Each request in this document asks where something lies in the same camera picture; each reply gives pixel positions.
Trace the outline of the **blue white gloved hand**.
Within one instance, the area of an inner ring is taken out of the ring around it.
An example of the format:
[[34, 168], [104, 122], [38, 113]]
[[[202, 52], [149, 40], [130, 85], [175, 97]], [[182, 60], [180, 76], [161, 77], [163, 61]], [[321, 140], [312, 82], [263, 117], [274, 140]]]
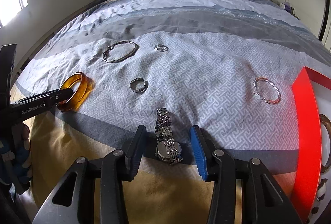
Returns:
[[20, 131], [20, 139], [12, 152], [7, 141], [1, 138], [1, 184], [9, 186], [13, 183], [6, 170], [5, 161], [10, 161], [13, 173], [25, 192], [32, 180], [32, 164], [30, 156], [30, 129], [24, 123], [13, 127], [13, 132]]

